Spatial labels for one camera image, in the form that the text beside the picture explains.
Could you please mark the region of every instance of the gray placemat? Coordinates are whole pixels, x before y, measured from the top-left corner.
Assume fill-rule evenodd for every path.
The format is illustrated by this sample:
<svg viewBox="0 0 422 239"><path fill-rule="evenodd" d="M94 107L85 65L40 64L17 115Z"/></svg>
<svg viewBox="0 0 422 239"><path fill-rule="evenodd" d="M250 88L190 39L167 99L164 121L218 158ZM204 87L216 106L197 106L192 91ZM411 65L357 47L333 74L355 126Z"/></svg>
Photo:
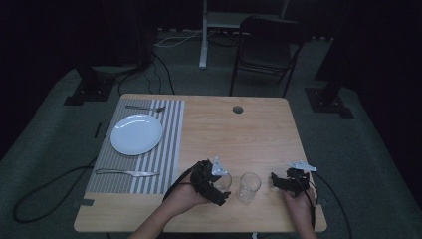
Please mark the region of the gray placemat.
<svg viewBox="0 0 422 239"><path fill-rule="evenodd" d="M158 108L166 106L164 112L130 110L124 106ZM183 123L184 101L120 99L99 157L91 174L86 192L95 193L143 193L163 194L177 179L179 145ZM158 145L141 155L129 156L117 152L111 145L110 135L114 126L126 117L146 114L157 118L163 127L163 135ZM98 168L131 171L159 171L160 175L132 177L126 174L95 174Z"/></svg>

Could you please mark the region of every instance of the fork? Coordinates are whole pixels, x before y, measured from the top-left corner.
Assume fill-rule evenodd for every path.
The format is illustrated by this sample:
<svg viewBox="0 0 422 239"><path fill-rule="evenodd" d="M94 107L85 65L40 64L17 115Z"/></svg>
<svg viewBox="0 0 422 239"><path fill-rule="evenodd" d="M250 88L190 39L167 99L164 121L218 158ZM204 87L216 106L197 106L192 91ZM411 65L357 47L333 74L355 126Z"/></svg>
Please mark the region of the fork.
<svg viewBox="0 0 422 239"><path fill-rule="evenodd" d="M117 170L117 169L97 169L96 174L102 173L124 173L131 175L133 177L145 177L145 176L155 176L158 175L159 172L145 172L145 171L124 171L124 170Z"/></svg>
<svg viewBox="0 0 422 239"><path fill-rule="evenodd" d="M135 109L135 110L147 110L147 111L153 111L153 112L157 112L160 113L162 111L165 110L165 106L164 107L160 107L160 108L146 108L146 107L136 107L136 106L125 106L126 109Z"/></svg>

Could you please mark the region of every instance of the tabletop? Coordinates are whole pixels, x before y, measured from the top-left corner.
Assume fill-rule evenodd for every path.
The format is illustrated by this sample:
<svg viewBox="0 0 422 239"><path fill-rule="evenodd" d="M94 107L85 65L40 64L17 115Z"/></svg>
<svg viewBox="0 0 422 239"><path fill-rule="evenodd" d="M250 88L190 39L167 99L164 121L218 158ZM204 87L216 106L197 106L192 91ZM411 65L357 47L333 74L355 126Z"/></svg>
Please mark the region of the tabletop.
<svg viewBox="0 0 422 239"><path fill-rule="evenodd" d="M290 232L295 231L271 172L282 175L288 162L306 156L285 99L210 96L123 95L122 100L184 101L177 173L215 156L232 175L232 195L219 207L196 206L173 218L164 232ZM236 198L240 177L255 172L262 186L253 201ZM80 232L134 231L161 203L163 194L86 192L91 206L81 206L75 221ZM316 208L316 231L326 229Z"/></svg>

